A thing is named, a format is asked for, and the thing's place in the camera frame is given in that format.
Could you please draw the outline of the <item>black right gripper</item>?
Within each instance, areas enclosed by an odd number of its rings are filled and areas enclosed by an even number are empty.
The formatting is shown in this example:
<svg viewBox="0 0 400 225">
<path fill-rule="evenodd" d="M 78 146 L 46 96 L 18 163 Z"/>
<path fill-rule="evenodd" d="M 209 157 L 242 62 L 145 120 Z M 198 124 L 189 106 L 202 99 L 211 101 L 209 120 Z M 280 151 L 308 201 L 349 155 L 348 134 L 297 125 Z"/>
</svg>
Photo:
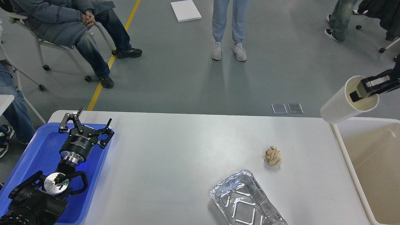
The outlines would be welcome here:
<svg viewBox="0 0 400 225">
<path fill-rule="evenodd" d="M 376 76 L 362 79 L 356 86 L 356 91 L 351 92 L 349 96 L 353 102 L 357 102 L 374 94 L 394 91 L 399 87 L 400 55 L 397 55 L 395 57 L 395 66 L 392 70 L 386 70 Z"/>
</svg>

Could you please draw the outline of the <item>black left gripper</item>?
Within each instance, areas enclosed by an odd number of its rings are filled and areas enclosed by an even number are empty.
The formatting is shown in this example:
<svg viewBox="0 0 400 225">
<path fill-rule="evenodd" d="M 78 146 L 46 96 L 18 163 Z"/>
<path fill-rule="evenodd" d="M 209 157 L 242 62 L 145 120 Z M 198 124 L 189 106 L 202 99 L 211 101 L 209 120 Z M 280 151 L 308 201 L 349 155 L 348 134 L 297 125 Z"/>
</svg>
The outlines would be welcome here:
<svg viewBox="0 0 400 225">
<path fill-rule="evenodd" d="M 80 107 L 76 114 L 66 113 L 62 119 L 58 132 L 69 133 L 65 143 L 59 150 L 61 159 L 70 160 L 75 164 L 84 163 L 88 159 L 93 147 L 97 144 L 101 149 L 105 149 L 114 135 L 109 125 L 112 119 L 108 120 L 106 126 L 95 130 L 92 127 L 82 126 L 79 115 L 84 107 Z M 67 122 L 72 121 L 74 129 L 69 129 Z"/>
</svg>

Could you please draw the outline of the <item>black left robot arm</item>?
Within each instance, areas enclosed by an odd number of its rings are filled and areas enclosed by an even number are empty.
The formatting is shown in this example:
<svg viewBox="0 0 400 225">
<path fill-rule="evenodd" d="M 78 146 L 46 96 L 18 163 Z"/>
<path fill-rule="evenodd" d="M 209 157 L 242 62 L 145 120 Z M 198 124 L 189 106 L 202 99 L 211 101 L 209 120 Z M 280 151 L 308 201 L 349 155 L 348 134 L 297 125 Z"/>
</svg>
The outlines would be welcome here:
<svg viewBox="0 0 400 225">
<path fill-rule="evenodd" d="M 83 109 L 34 134 L 1 189 L 2 225 L 79 225 L 88 213 L 114 135 L 83 124 Z"/>
</svg>

